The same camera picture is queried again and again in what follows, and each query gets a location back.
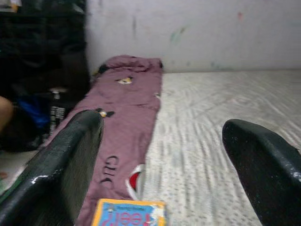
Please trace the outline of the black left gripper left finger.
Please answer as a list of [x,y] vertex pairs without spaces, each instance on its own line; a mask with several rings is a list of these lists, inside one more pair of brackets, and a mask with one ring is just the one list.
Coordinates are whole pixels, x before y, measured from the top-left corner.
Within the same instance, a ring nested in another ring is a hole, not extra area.
[[92,179],[103,136],[96,111],[74,115],[0,198],[3,226],[72,226]]

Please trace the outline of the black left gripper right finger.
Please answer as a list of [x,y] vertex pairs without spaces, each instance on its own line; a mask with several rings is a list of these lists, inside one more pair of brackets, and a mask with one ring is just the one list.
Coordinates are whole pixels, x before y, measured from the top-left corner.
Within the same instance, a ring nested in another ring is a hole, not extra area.
[[231,119],[222,142],[243,189],[264,226],[301,224],[301,155],[277,133]]

